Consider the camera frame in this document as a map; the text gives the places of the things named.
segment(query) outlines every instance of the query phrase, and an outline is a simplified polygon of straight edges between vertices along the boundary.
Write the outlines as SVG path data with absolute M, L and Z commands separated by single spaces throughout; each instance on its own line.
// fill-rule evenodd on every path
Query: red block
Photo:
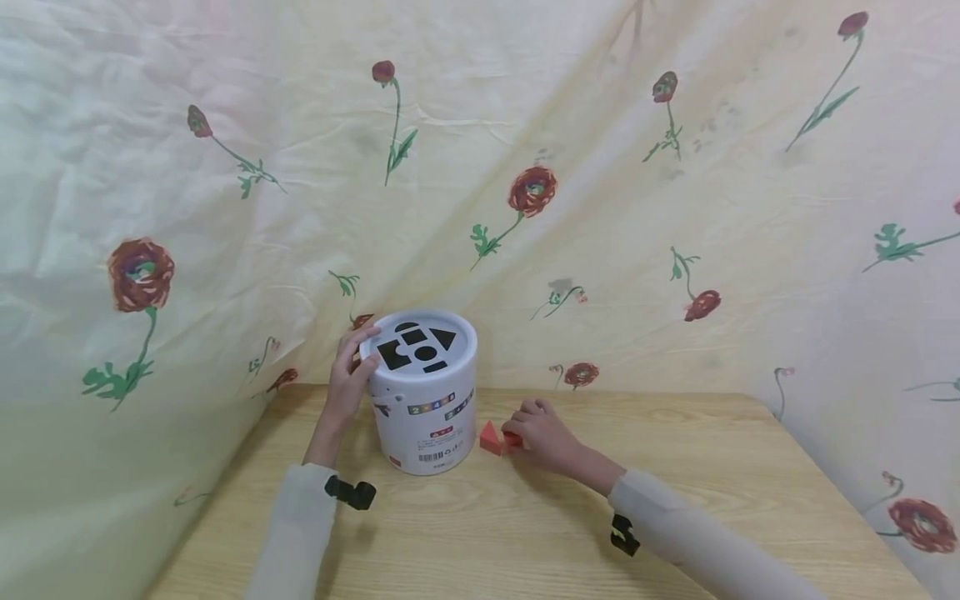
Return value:
M 514 448 L 523 448 L 523 438 L 518 436 L 516 433 L 511 433 L 509 431 L 503 432 L 503 445 L 507 448 L 507 454 Z
M 493 428 L 493 422 L 488 420 L 480 432 L 480 447 L 491 454 L 500 456 L 500 438 L 496 435 L 496 429 Z

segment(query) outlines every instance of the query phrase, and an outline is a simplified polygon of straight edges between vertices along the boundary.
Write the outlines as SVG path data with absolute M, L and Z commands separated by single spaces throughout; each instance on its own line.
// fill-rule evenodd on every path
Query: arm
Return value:
M 544 400 L 525 400 L 504 423 L 521 456 L 608 498 L 634 537 L 720 600 L 825 600 L 807 580 L 727 529 L 653 475 L 626 470 L 573 436 Z
M 326 404 L 317 420 L 303 464 L 290 467 L 270 515 L 260 560 L 247 589 L 247 600 L 312 600 L 317 572 L 330 540 L 336 498 L 324 490 L 340 442 L 360 406 L 367 380 L 379 363 L 371 356 L 354 358 L 360 343 L 379 333 L 376 327 L 350 332 L 340 342 L 330 370 Z

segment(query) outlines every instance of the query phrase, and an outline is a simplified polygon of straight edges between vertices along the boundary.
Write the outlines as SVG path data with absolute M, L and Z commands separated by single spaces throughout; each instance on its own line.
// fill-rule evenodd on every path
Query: container lid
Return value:
M 360 357 L 380 354 L 376 373 L 391 379 L 432 379 L 457 371 L 476 353 L 476 332 L 442 310 L 408 310 L 376 322 L 380 333 L 360 345 Z

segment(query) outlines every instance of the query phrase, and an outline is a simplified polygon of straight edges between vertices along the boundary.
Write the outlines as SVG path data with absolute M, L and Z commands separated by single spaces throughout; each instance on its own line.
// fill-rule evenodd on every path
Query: light wood tabletop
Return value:
M 478 395 L 479 431 L 544 392 Z M 756 400 L 586 390 L 546 397 L 582 442 L 654 473 L 829 598 L 929 600 Z M 274 401 L 148 598 L 243 597 L 280 482 L 302 459 L 324 399 L 324 387 L 293 386 Z M 377 495 L 366 512 L 338 506 L 317 598 L 711 597 L 643 548 L 633 558 L 615 549 L 604 498 L 515 468 L 479 444 L 440 475 L 394 469 L 380 454 L 366 400 L 337 467 L 346 481 L 374 484 Z

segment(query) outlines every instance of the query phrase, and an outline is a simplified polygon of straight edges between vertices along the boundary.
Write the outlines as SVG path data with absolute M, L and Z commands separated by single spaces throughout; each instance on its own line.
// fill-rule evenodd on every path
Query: white cylindrical container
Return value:
M 383 454 L 411 475 L 455 467 L 476 439 L 476 332 L 439 310 L 395 313 L 376 325 L 360 357 L 381 357 L 368 390 Z

